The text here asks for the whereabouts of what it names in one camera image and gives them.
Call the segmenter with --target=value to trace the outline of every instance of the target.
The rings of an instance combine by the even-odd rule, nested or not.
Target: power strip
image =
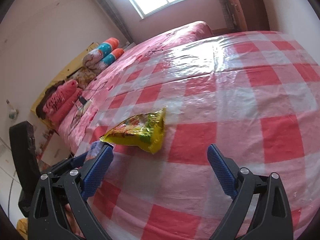
[[[92,103],[92,100],[89,99],[85,104],[84,106],[81,106],[79,109],[78,109],[78,116],[82,116],[89,108],[89,106],[91,105]]]

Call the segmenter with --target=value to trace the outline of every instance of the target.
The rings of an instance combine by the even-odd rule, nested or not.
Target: cylindrical pillow
[[[106,55],[110,54],[114,49],[119,46],[119,40],[116,38],[109,38],[97,48],[90,51],[87,55],[84,56],[82,64],[85,67],[89,67],[98,63]]]
[[[102,60],[100,60],[97,64],[94,64],[93,66],[89,66],[88,68],[91,69],[97,75],[99,75],[108,66],[110,66],[113,62],[115,62],[118,58],[120,58],[122,54],[124,54],[123,49],[115,49],[109,55],[107,55]]]
[[[46,117],[52,116],[63,105],[63,103],[72,96],[78,87],[76,80],[69,80],[63,85],[58,86],[57,90],[48,98],[43,107]]]
[[[71,97],[69,97],[64,104],[59,108],[59,110],[53,114],[49,120],[52,122],[52,124],[57,128],[63,119],[67,116],[67,114],[70,112],[71,108],[74,105],[74,102],[77,101],[79,95],[82,94],[82,89],[77,88],[76,91],[72,94]]]

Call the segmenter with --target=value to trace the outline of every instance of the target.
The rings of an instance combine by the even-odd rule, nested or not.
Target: metal screw
[[[76,176],[76,175],[78,175],[78,173],[79,173],[79,171],[77,171],[77,170],[70,171],[71,176]]]
[[[279,179],[279,175],[277,173],[272,173],[271,177],[273,177],[274,179]]]
[[[245,175],[249,174],[249,170],[247,168],[241,168],[240,172]]]
[[[42,180],[45,180],[45,179],[47,179],[47,177],[48,177],[47,174],[42,174],[40,178],[41,178]]]

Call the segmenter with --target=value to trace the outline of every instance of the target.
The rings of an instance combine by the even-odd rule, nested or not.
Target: air conditioner
[[[121,32],[122,35],[125,37],[126,40],[125,40],[124,43],[121,43],[121,40],[119,39],[119,40],[120,40],[120,43],[121,43],[120,45],[122,45],[122,46],[119,46],[119,47],[122,47],[122,48],[124,48],[124,49],[127,48],[127,47],[129,47],[129,46],[130,46],[130,48],[134,47],[134,46],[135,46],[135,43],[133,43],[133,42],[130,43],[130,42],[128,41],[128,40],[131,40],[130,34],[127,32],[126,29],[122,29],[122,28],[121,28],[121,25],[123,26],[123,25],[124,25],[124,22],[123,22],[123,20],[121,19],[119,13],[115,13],[116,8],[115,8],[114,5],[111,3],[111,1],[110,1],[110,0],[94,0],[94,1],[98,4],[98,6],[99,6],[99,7],[103,10],[103,12],[106,14],[109,22],[110,22],[115,28],[117,28],[117,30],[118,30],[119,32]],[[113,20],[112,20],[111,17],[117,18],[117,19],[121,22],[121,24],[119,24],[119,26],[117,26],[117,23],[113,22]]]

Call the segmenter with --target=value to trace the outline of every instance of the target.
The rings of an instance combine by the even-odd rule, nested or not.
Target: window frame
[[[148,14],[144,14],[144,13],[143,13],[142,9],[140,8],[140,6],[137,4],[137,2],[136,2],[135,0],[129,0],[129,1],[130,1],[130,3],[132,4],[132,6],[135,8],[135,10],[137,11],[137,13],[139,14],[139,16],[141,17],[141,19],[144,19],[144,18],[146,18],[146,17],[148,17],[148,16],[150,16],[150,15],[152,15],[152,14],[158,12],[158,11],[161,11],[162,9],[164,9],[164,8],[170,6],[170,5],[173,5],[173,4],[176,4],[176,3],[178,3],[178,2],[185,1],[185,0],[175,0],[175,1],[173,1],[173,2],[169,2],[168,0],[166,0],[166,1],[167,1],[167,4],[165,4],[165,5],[157,8],[157,9],[155,9],[155,10],[153,10],[152,12],[149,12]]]

